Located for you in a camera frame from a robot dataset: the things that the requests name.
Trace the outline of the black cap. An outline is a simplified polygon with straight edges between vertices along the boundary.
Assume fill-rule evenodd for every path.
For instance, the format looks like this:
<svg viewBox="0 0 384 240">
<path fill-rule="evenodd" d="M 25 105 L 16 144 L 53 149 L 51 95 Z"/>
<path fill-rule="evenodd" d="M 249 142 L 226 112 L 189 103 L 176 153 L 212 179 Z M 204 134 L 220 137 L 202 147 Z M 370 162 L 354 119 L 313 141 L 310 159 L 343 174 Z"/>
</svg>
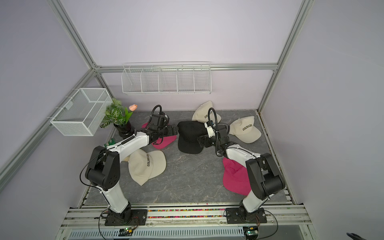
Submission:
<svg viewBox="0 0 384 240">
<path fill-rule="evenodd" d="M 197 121 L 183 121 L 179 122 L 177 127 L 179 150 L 186 154 L 201 153 L 204 147 L 201 147 L 198 138 L 208 134 L 204 124 Z"/>
</svg>

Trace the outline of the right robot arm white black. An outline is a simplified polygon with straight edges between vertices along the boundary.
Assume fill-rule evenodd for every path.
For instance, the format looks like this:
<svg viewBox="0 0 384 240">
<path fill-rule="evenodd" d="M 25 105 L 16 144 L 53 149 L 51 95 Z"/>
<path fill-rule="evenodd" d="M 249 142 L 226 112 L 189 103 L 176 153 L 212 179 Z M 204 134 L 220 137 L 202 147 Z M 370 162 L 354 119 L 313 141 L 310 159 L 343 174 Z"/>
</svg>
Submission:
<svg viewBox="0 0 384 240">
<path fill-rule="evenodd" d="M 255 215 L 273 195 L 286 187 L 286 181 L 271 154 L 258 155 L 230 141 L 230 127 L 220 127 L 214 108 L 208 110 L 208 121 L 204 124 L 208 134 L 198 137 L 202 147 L 215 147 L 218 157 L 233 160 L 247 169 L 251 191 L 241 201 L 239 212 L 244 218 Z"/>
</svg>

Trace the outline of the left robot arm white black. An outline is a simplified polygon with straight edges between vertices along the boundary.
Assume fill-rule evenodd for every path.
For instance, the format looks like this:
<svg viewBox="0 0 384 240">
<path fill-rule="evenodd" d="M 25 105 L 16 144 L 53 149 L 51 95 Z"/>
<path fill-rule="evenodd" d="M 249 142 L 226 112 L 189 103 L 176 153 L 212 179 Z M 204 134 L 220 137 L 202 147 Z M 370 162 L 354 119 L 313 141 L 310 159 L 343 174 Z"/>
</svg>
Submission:
<svg viewBox="0 0 384 240">
<path fill-rule="evenodd" d="M 156 105 L 147 126 L 132 133 L 128 138 L 108 147 L 94 148 L 91 159 L 83 168 L 90 186 L 98 189 L 108 203 L 107 226 L 125 224 L 144 225 L 147 214 L 142 217 L 132 212 L 132 205 L 120 187 L 120 163 L 133 152 L 155 143 L 164 137 L 176 136 L 178 127 L 169 125 L 169 116 L 161 105 Z"/>
</svg>

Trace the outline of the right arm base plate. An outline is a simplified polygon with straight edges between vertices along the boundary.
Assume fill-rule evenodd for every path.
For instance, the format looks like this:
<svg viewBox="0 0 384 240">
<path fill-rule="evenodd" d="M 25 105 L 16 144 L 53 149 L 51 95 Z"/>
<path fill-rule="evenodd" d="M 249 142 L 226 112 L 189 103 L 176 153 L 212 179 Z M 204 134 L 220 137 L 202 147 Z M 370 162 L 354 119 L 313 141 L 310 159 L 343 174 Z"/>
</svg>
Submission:
<svg viewBox="0 0 384 240">
<path fill-rule="evenodd" d="M 248 213 L 244 207 L 226 208 L 224 217 L 228 224 L 265 224 L 267 217 L 264 208 L 259 208 L 252 213 Z"/>
</svg>

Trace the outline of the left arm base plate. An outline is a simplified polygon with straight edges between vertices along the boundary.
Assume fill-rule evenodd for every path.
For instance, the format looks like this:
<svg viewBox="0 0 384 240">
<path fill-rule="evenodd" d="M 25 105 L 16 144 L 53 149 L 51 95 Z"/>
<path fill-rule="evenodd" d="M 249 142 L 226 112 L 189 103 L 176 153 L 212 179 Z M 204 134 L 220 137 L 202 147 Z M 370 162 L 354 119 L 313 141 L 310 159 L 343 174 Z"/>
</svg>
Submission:
<svg viewBox="0 0 384 240">
<path fill-rule="evenodd" d="M 130 209 L 121 214 L 108 210 L 105 226 L 143 226 L 147 216 L 148 211 L 144 209 Z"/>
</svg>

